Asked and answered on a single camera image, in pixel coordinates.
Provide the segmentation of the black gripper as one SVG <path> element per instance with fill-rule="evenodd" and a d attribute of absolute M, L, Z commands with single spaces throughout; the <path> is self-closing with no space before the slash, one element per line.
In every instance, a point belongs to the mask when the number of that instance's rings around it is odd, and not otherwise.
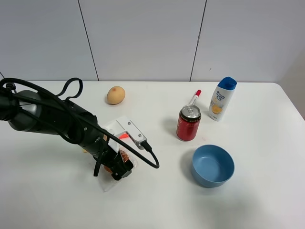
<path fill-rule="evenodd" d="M 94 133 L 91 136 L 91 155 L 95 159 L 95 167 L 112 167 L 112 178 L 121 180 L 129 176 L 133 169 L 133 163 L 130 160 L 124 162 L 119 149 L 113 149 L 110 143 L 117 144 L 109 136 Z"/>

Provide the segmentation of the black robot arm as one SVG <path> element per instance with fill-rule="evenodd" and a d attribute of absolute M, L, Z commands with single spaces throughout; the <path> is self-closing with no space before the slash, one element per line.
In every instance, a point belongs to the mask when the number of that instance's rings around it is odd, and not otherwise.
<path fill-rule="evenodd" d="M 63 135 L 69 140 L 81 140 L 78 145 L 90 153 L 96 161 L 93 175 L 98 176 L 104 166 L 112 178 L 119 181 L 127 177 L 134 167 L 127 157 L 116 148 L 111 148 L 110 138 L 97 130 L 97 117 L 71 101 L 64 104 L 81 117 L 78 125 L 69 113 L 52 99 L 29 90 L 18 93 L 25 98 L 36 99 L 44 104 L 32 104 L 18 99 L 13 93 L 0 94 L 0 119 L 23 132 L 48 135 Z"/>

